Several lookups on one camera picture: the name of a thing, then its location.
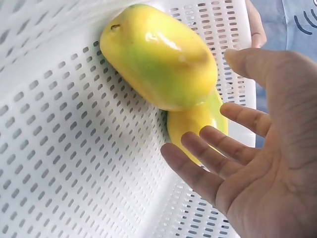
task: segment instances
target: perforated plastic surface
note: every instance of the perforated plastic surface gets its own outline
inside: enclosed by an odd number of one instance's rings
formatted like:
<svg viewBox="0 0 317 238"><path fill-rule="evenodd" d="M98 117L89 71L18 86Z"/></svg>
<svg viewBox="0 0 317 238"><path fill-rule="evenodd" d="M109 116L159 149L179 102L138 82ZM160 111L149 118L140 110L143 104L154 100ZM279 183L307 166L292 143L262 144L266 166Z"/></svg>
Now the perforated plastic surface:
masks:
<svg viewBox="0 0 317 238"><path fill-rule="evenodd" d="M236 236L162 159L165 112L101 54L105 24L136 2L0 1L1 238ZM224 101L255 107L254 83L223 58L250 45L244 0L145 3L204 38ZM250 131L229 133L254 146Z"/></svg>

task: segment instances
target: white plastic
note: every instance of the white plastic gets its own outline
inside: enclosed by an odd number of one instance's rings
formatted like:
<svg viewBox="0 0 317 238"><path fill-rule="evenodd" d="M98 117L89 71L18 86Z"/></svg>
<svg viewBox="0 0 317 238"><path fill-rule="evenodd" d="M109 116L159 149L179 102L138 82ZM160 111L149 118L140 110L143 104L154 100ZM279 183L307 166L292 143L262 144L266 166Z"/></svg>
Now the white plastic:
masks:
<svg viewBox="0 0 317 238"><path fill-rule="evenodd" d="M244 0L0 1L1 238L237 236L161 157L165 112L101 55L103 27L137 2L202 36L223 100L255 107L254 82L223 58L250 46ZM229 133L255 144L234 123Z"/></svg>

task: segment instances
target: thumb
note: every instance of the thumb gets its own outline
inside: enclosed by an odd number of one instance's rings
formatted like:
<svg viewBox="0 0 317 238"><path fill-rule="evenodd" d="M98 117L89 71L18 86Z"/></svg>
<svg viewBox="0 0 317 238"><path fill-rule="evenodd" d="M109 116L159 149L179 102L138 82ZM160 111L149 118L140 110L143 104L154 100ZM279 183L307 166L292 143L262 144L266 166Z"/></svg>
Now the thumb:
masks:
<svg viewBox="0 0 317 238"><path fill-rule="evenodd" d="M225 58L234 72L245 78L254 79L266 88L267 75L277 71L283 54L284 52L254 48L241 51L228 49Z"/></svg>

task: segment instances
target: open palm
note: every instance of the open palm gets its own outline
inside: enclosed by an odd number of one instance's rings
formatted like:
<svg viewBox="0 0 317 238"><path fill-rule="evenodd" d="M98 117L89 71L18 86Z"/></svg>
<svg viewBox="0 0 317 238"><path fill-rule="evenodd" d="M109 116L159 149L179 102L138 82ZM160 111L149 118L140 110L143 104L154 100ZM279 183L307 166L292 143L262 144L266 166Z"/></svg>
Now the open palm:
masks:
<svg viewBox="0 0 317 238"><path fill-rule="evenodd" d="M221 113L265 137L264 147L247 147L208 126L200 137L186 133L182 143L211 173L172 144L162 147L163 156L241 237L316 237L316 65L263 50L229 52L227 61L266 88L270 116L236 104L224 104Z"/></svg>

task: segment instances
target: yellow papaya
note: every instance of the yellow papaya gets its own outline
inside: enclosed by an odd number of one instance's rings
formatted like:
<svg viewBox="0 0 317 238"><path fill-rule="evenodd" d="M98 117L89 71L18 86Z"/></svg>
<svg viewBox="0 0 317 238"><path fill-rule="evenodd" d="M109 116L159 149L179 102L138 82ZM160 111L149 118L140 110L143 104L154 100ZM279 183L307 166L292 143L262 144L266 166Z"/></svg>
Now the yellow papaya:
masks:
<svg viewBox="0 0 317 238"><path fill-rule="evenodd" d="M197 135L202 128L211 125L224 134L228 134L228 120L220 113L222 100L214 90L203 104L184 112L167 113L167 130L170 140L178 146L196 164L201 164L181 143L182 136L191 131Z"/></svg>
<svg viewBox="0 0 317 238"><path fill-rule="evenodd" d="M104 57L149 103L182 111L206 101L217 66L188 26L146 4L126 8L103 30Z"/></svg>

